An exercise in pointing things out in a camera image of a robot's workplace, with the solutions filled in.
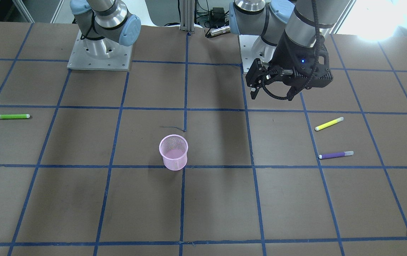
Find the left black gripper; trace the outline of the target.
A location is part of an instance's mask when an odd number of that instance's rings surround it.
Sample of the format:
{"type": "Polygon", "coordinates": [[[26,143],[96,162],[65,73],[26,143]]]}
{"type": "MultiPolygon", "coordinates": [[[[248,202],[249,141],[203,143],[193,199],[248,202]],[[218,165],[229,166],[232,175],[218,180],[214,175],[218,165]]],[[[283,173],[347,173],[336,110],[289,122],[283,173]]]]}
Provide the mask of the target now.
{"type": "Polygon", "coordinates": [[[283,34],[273,58],[268,63],[256,58],[245,78],[247,86],[251,88],[252,100],[256,99],[260,90],[274,99],[292,101],[304,89],[326,87],[333,81],[333,74],[324,36],[320,34],[317,44],[308,48],[283,34]],[[282,82],[290,87],[286,96],[275,95],[268,89],[268,85],[274,82],[282,82]]]}

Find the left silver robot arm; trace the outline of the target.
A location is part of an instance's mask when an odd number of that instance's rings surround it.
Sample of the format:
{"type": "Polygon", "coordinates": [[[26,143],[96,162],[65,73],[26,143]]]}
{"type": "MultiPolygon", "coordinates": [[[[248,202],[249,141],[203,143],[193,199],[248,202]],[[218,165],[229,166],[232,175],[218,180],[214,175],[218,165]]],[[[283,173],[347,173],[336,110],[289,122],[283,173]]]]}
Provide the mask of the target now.
{"type": "Polygon", "coordinates": [[[234,0],[228,11],[233,34],[257,36],[245,76],[251,99],[260,90],[291,101],[302,90],[333,81],[325,38],[348,0],[234,0]]]}

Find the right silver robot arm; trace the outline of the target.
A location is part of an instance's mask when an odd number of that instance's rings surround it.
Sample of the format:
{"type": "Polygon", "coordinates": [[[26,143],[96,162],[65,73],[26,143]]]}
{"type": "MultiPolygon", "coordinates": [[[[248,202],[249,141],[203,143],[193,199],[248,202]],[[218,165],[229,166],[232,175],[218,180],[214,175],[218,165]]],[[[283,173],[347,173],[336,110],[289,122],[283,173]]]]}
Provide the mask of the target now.
{"type": "Polygon", "coordinates": [[[72,0],[71,24],[0,22],[0,107],[123,107],[141,21],[122,0],[72,0]]]}

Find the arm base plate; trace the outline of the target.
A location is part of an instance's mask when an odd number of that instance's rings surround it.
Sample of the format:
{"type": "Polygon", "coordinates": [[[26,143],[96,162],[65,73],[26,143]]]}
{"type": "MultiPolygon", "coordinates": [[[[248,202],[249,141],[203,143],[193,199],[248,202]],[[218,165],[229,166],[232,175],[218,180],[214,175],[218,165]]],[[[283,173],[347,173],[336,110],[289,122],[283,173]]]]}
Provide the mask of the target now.
{"type": "Polygon", "coordinates": [[[240,34],[239,48],[242,59],[243,74],[250,70],[252,62],[259,58],[262,62],[268,63],[275,52],[283,32],[269,36],[264,34],[240,34]]]}
{"type": "Polygon", "coordinates": [[[132,46],[122,46],[110,39],[81,39],[79,31],[67,68],[80,71],[129,71],[132,46]]]}

